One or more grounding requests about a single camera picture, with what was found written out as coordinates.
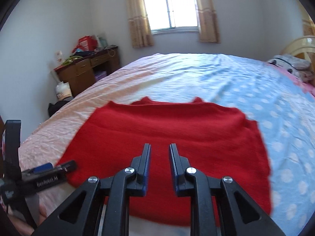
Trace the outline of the person's left hand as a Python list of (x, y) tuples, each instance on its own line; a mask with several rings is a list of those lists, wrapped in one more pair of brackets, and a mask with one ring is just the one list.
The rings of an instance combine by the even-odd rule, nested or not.
[[(46, 208), (42, 204), (39, 204), (38, 210), (38, 225), (40, 225), (47, 218), (47, 212)], [(32, 233), (34, 232), (34, 229), (30, 225), (28, 225), (26, 222), (19, 219), (18, 217), (14, 216), (12, 212), (9, 212), (8, 217), (21, 235), (32, 235)]]

